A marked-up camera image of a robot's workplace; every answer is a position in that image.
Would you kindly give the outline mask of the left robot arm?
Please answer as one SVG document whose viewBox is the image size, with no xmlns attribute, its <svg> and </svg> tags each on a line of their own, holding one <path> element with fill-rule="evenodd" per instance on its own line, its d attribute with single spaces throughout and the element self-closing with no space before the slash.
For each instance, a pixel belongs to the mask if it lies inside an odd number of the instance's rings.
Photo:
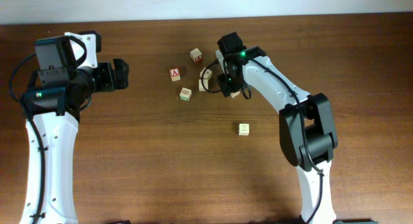
<svg viewBox="0 0 413 224">
<path fill-rule="evenodd" d="M 18 99 L 29 140 L 28 183 L 21 223 L 77 223 L 73 157 L 81 112 L 92 94 L 128 87 L 122 59 L 97 61 L 101 35 L 85 31 L 38 39 L 39 69 Z"/>
</svg>

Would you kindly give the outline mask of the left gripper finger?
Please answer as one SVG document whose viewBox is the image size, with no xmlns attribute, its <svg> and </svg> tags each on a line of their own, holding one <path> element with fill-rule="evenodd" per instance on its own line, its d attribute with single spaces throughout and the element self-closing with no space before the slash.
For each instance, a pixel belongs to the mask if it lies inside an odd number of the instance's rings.
<svg viewBox="0 0 413 224">
<path fill-rule="evenodd" d="M 128 87 L 128 77 L 117 77 L 116 82 L 114 83 L 114 89 L 126 89 Z"/>
<path fill-rule="evenodd" d="M 113 59 L 116 76 L 128 76 L 129 65 L 123 59 Z"/>
</svg>

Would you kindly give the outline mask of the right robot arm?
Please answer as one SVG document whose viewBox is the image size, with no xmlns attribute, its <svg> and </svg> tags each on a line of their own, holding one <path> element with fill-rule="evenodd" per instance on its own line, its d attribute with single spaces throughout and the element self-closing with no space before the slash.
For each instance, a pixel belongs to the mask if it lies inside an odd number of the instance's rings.
<svg viewBox="0 0 413 224">
<path fill-rule="evenodd" d="M 296 169 L 302 197 L 303 223 L 334 223 L 330 169 L 338 139 L 330 101 L 312 95 L 287 79 L 258 46 L 247 48 L 235 33 L 218 40 L 216 57 L 223 73 L 217 82 L 225 97 L 255 88 L 279 118 L 283 155 Z"/>
</svg>

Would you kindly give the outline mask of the red U wooden block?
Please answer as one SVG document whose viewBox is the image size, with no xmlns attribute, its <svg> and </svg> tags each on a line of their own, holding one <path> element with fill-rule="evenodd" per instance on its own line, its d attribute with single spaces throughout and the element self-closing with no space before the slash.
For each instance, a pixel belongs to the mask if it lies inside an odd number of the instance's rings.
<svg viewBox="0 0 413 224">
<path fill-rule="evenodd" d="M 234 98 L 234 97 L 238 96 L 239 94 L 240 94 L 240 91 L 231 92 L 231 93 L 230 93 L 230 96 L 231 96 L 232 98 Z"/>
</svg>

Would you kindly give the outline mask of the Z wooden block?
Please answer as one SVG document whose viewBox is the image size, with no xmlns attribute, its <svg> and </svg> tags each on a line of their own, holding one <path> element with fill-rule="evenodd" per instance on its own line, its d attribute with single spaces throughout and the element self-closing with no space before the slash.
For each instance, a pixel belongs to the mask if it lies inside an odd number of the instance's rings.
<svg viewBox="0 0 413 224">
<path fill-rule="evenodd" d="M 248 136 L 249 133 L 250 133 L 250 125 L 248 123 L 240 123 L 239 124 L 239 135 Z"/>
</svg>

